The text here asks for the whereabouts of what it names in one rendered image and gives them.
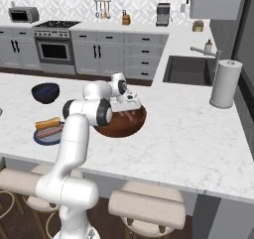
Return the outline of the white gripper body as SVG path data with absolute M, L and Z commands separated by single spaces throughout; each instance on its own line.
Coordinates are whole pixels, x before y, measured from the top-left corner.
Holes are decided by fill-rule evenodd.
M 123 101 L 119 101 L 116 98 L 112 98 L 110 100 L 110 104 L 113 112 L 137 110 L 142 105 L 139 98 L 133 96 L 127 96 Z

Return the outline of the brown wooden bowl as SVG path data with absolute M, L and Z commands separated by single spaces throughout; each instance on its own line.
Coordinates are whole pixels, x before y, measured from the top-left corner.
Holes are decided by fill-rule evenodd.
M 128 137 L 138 132 L 144 125 L 147 111 L 144 106 L 134 111 L 129 111 L 129 116 L 125 112 L 114 112 L 111 122 L 106 126 L 94 126 L 94 129 L 110 138 Z

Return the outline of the golden brown bun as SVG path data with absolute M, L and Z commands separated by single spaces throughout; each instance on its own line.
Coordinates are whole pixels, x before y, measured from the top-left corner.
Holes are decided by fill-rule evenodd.
M 60 117 L 55 117 L 55 118 L 51 118 L 45 121 L 38 121 L 36 123 L 36 129 L 38 131 L 41 130 L 45 130 L 48 128 L 52 128 L 52 127 L 59 127 L 61 124 L 61 118 Z

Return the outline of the dark blue bowl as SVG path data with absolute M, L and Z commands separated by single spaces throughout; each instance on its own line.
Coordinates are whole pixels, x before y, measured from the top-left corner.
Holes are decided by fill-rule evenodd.
M 59 97 L 60 87 L 53 82 L 41 83 L 32 88 L 32 95 L 43 104 L 51 104 Z

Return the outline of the reddish sausage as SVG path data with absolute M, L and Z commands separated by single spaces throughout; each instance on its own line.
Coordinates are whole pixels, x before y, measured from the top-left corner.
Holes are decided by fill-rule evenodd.
M 43 139 L 43 138 L 46 138 L 46 137 L 49 137 L 49 136 L 52 136 L 56 133 L 61 132 L 62 129 L 63 129 L 63 125 L 60 125 L 59 127 L 47 129 L 46 131 L 40 131 L 40 132 L 38 132 L 37 137 L 40 139 Z

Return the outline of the blue plate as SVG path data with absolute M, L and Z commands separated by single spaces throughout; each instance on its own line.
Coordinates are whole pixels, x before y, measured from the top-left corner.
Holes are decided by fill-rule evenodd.
M 40 131 L 36 130 L 34 133 L 34 141 L 40 145 L 51 146 L 51 145 L 56 145 L 61 141 L 62 132 L 56 133 L 52 136 L 49 136 L 43 139 L 40 139 L 37 137 L 38 132 Z

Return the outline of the grey base cupboards with drawers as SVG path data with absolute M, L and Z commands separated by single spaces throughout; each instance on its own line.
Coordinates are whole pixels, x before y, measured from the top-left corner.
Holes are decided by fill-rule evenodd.
M 72 30 L 76 71 L 110 76 L 122 72 L 127 78 L 152 80 L 168 36 Z

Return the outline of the dark grey sink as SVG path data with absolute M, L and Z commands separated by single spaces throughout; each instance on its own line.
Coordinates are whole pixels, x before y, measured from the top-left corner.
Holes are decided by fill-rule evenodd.
M 212 86 L 215 59 L 169 56 L 163 82 Z

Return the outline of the wooden knife block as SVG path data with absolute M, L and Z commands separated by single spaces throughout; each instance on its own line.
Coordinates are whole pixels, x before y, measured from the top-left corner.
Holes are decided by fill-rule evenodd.
M 131 24 L 131 18 L 125 10 L 122 11 L 122 24 L 126 26 Z

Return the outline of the steel oven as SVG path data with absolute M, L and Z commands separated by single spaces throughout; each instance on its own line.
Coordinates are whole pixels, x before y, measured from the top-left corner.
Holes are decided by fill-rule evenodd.
M 42 70 L 47 73 L 75 75 L 69 30 L 34 28 L 33 32 Z

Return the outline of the grey coffee machine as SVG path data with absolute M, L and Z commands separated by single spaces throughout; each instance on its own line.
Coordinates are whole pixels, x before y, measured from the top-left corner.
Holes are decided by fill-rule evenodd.
M 157 27 L 167 27 L 170 21 L 170 3 L 159 3 L 157 5 Z

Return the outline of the grey metal tap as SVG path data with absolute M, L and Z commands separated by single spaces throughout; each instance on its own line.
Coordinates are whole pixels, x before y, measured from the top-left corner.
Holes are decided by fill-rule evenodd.
M 218 62 L 221 58 L 222 51 L 216 51 L 216 53 L 212 53 L 212 52 L 202 50 L 202 49 L 199 49 L 199 48 L 195 48 L 195 47 L 190 47 L 190 50 L 195 51 L 195 52 L 199 52 L 199 53 L 203 53 L 207 56 L 215 57 L 215 63 L 214 63 L 214 67 L 213 67 L 213 73 L 214 73 L 214 76 L 215 76 L 216 72 L 217 72 L 217 68 L 218 68 Z

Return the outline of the white paper towel roll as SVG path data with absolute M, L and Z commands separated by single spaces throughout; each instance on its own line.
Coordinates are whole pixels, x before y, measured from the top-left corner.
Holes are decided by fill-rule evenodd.
M 233 105 L 233 98 L 243 63 L 237 60 L 220 60 L 215 73 L 209 103 L 220 109 Z

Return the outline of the beige stool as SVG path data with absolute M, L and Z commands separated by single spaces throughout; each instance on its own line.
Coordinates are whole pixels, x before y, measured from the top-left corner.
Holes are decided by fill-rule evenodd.
M 78 169 L 58 164 L 39 165 L 29 173 L 3 169 L 0 188 L 55 204 L 62 222 L 59 239 L 86 239 L 90 225 L 81 200 L 85 181 Z
M 110 214 L 119 216 L 125 225 L 125 239 L 169 239 L 186 223 L 184 198 L 177 189 L 127 181 L 111 193 Z

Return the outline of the black gas hob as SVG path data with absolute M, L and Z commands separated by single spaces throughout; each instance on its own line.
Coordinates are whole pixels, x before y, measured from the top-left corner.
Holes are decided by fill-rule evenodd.
M 58 29 L 69 29 L 74 25 L 79 24 L 79 21 L 47 21 L 39 25 L 34 26 L 35 28 L 58 28 Z

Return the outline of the small potted plant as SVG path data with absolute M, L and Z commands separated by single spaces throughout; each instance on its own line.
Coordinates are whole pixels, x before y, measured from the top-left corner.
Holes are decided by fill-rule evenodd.
M 192 23 L 192 30 L 194 32 L 202 32 L 204 27 L 203 20 L 196 20 Z

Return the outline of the grey toaster oven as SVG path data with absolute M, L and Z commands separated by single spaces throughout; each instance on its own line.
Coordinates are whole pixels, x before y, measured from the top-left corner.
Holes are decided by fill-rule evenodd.
M 8 9 L 8 13 L 14 23 L 34 23 L 40 20 L 36 7 L 12 7 Z

